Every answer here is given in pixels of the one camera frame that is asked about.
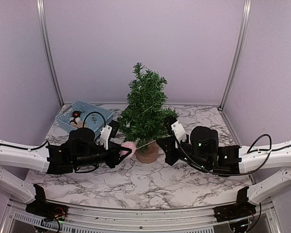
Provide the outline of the beige burlap bow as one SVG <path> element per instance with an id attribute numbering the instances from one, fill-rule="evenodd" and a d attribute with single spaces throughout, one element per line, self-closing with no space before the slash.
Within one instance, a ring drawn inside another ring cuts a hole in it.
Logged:
<path id="1" fill-rule="evenodd" d="M 83 127 L 83 122 L 82 121 L 79 121 L 76 125 L 76 128 L 82 128 Z"/>

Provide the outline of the left aluminium corner post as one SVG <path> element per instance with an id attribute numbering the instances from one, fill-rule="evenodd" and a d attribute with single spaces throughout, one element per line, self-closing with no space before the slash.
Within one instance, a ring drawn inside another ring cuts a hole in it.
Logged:
<path id="1" fill-rule="evenodd" d="M 42 34 L 42 41 L 44 45 L 44 50 L 46 54 L 46 59 L 48 63 L 48 68 L 51 75 L 51 80 L 53 83 L 53 87 L 55 90 L 55 95 L 60 107 L 64 105 L 64 99 L 60 90 L 59 81 L 57 78 L 57 73 L 54 65 L 54 60 L 51 52 L 51 46 L 49 41 L 49 34 L 48 34 L 48 27 L 47 27 L 47 20 L 46 20 L 46 13 L 45 13 L 45 5 L 43 0 L 37 0 L 37 12 L 38 12 L 38 19 L 40 24 L 40 30 Z"/>

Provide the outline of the right aluminium corner post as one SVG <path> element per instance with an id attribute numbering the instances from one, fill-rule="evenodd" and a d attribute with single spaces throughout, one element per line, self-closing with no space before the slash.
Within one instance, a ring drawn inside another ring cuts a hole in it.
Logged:
<path id="1" fill-rule="evenodd" d="M 235 49 L 231 69 L 230 69 L 230 72 L 228 75 L 226 87 L 225 87 L 225 90 L 224 90 L 224 93 L 223 93 L 223 96 L 222 96 L 222 99 L 221 99 L 221 102 L 219 105 L 220 111 L 223 111 L 226 104 L 227 104 L 229 95 L 230 95 L 231 90 L 232 90 L 233 83 L 234 83 L 235 78 L 236 78 L 236 74 L 237 74 L 237 70 L 238 70 L 238 66 L 239 66 L 239 62 L 241 59 L 241 54 L 242 54 L 242 51 L 244 48 L 246 34 L 247 34 L 247 30 L 248 30 L 251 7 L 252 7 L 252 1 L 245 0 L 244 5 L 243 5 L 240 30 L 239 30 L 239 34 L 238 34 L 237 43 L 236 43 L 236 49 Z"/>

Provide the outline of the dark red bauble ornament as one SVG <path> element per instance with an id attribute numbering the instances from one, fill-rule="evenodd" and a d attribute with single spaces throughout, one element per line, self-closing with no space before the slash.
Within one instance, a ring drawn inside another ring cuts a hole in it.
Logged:
<path id="1" fill-rule="evenodd" d="M 83 111 L 73 111 L 72 116 L 74 118 L 78 118 L 81 116 L 82 113 L 83 113 Z"/>

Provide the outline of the small green christmas tree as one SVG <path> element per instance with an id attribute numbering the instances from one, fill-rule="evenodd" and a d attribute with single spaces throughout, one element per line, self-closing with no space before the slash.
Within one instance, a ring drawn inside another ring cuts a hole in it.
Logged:
<path id="1" fill-rule="evenodd" d="M 156 139 L 168 136 L 164 125 L 165 118 L 167 116 L 177 118 L 178 113 L 164 107 L 167 102 L 164 89 L 168 84 L 165 77 L 140 62 L 133 66 L 132 73 L 134 79 L 129 83 L 128 106 L 117 121 L 125 142 L 134 142 L 139 147 L 155 140 L 134 154 L 141 163 L 150 164 L 157 160 L 159 154 Z M 130 123 L 129 128 L 125 127 L 127 123 Z"/>

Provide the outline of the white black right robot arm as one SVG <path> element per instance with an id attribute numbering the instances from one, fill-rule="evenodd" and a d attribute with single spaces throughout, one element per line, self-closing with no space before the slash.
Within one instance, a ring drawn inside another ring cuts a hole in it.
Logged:
<path id="1" fill-rule="evenodd" d="M 234 204 L 214 208 L 217 222 L 254 214 L 263 200 L 291 186 L 291 140 L 260 148 L 254 144 L 220 147 L 216 130 L 197 126 L 191 134 L 186 134 L 178 122 L 171 126 L 169 133 L 169 137 L 158 139 L 156 143 L 165 153 L 165 162 L 171 166 L 182 160 L 196 170 L 220 177 L 246 176 L 260 169 L 280 168 L 269 178 L 240 189 Z"/>

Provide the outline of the white cotton boll sprig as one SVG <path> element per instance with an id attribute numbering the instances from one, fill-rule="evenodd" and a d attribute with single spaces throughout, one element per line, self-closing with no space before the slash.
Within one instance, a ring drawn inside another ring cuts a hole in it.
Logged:
<path id="1" fill-rule="evenodd" d="M 77 127 L 77 125 L 80 121 L 81 121 L 80 117 L 71 117 L 69 119 L 69 124 L 73 127 Z"/>

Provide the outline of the light blue perforated plastic basket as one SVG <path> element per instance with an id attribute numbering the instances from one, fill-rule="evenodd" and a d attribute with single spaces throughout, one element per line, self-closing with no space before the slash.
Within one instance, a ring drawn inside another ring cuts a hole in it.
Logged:
<path id="1" fill-rule="evenodd" d="M 68 133 L 77 129 L 69 124 L 69 119 L 73 117 L 73 111 L 83 111 L 80 116 L 83 126 L 94 131 L 96 136 L 98 136 L 102 128 L 109 124 L 113 119 L 112 111 L 78 100 L 62 110 L 56 116 L 59 126 Z M 92 122 L 91 117 L 97 118 L 96 124 Z"/>

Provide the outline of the aluminium corner post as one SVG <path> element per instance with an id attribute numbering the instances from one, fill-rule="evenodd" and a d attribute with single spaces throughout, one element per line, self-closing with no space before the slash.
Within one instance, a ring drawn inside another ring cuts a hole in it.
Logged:
<path id="1" fill-rule="evenodd" d="M 221 99 L 221 102 L 219 105 L 220 111 L 223 111 L 226 104 L 227 104 L 229 95 L 230 95 L 231 90 L 232 90 L 233 83 L 234 83 L 235 78 L 236 78 L 236 74 L 237 74 L 237 70 L 238 70 L 238 66 L 239 66 L 239 62 L 241 59 L 241 54 L 242 54 L 242 51 L 244 48 L 246 34 L 247 34 L 247 30 L 248 30 L 251 7 L 252 7 L 252 1 L 245 0 L 244 5 L 243 5 L 240 30 L 239 30 L 239 34 L 238 34 L 237 43 L 236 43 L 236 49 L 235 49 L 231 69 L 230 69 L 230 72 L 228 75 L 226 87 L 225 87 L 225 90 L 224 90 L 224 93 L 223 93 L 223 96 L 222 96 L 222 99 Z"/>
<path id="2" fill-rule="evenodd" d="M 46 54 L 46 59 L 48 63 L 48 68 L 51 75 L 51 80 L 53 83 L 53 87 L 55 90 L 55 95 L 60 107 L 64 105 L 64 99 L 60 90 L 59 81 L 57 78 L 57 73 L 54 65 L 54 60 L 51 52 L 51 46 L 49 41 L 49 34 L 48 34 L 48 27 L 47 27 L 47 20 L 46 20 L 46 13 L 45 13 L 45 5 L 43 0 L 37 0 L 37 12 L 38 12 L 38 19 L 40 24 L 40 30 L 42 34 L 42 41 L 44 45 L 44 50 Z"/>

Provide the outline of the aluminium front rail frame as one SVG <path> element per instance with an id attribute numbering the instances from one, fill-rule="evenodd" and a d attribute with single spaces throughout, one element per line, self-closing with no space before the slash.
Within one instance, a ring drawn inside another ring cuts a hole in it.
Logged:
<path id="1" fill-rule="evenodd" d="M 118 209 L 66 204 L 65 217 L 45 222 L 25 211 L 25 204 L 10 198 L 0 224 L 0 233 L 280 233 L 270 199 L 256 213 L 217 221 L 216 205 L 182 209 Z"/>

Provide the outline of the pink fluffy pompom ornament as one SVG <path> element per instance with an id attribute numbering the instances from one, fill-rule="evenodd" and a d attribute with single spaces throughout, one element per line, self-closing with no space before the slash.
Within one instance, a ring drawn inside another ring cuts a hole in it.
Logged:
<path id="1" fill-rule="evenodd" d="M 142 146 L 139 146 L 139 147 L 137 147 L 137 145 L 134 142 L 131 142 L 131 141 L 124 142 L 124 143 L 121 144 L 121 146 L 124 147 L 124 148 L 127 148 L 128 150 L 121 150 L 120 151 L 120 156 L 121 157 L 122 156 L 127 156 L 128 158 L 131 158 L 136 153 L 136 151 L 138 149 L 142 149 L 142 148 L 144 148 L 144 147 L 146 147 L 146 146 L 148 146 L 148 145 L 150 145 L 150 144 L 152 144 L 154 142 L 155 142 L 155 140 L 154 141 L 150 141 L 150 142 L 146 143 L 145 145 L 142 145 Z"/>

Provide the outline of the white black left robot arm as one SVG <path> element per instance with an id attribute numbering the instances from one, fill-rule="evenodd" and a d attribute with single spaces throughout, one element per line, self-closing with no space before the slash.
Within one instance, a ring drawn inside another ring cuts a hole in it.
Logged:
<path id="1" fill-rule="evenodd" d="M 95 132 L 81 127 L 69 133 L 68 140 L 59 145 L 49 142 L 33 147 L 0 140 L 0 187 L 26 204 L 26 212 L 44 217 L 62 217 L 67 206 L 47 201 L 43 187 L 27 183 L 4 169 L 4 166 L 22 167 L 49 175 L 78 173 L 92 166 L 93 171 L 105 163 L 109 168 L 119 165 L 132 149 L 110 141 L 119 124 L 112 120 L 105 125 L 96 142 Z"/>

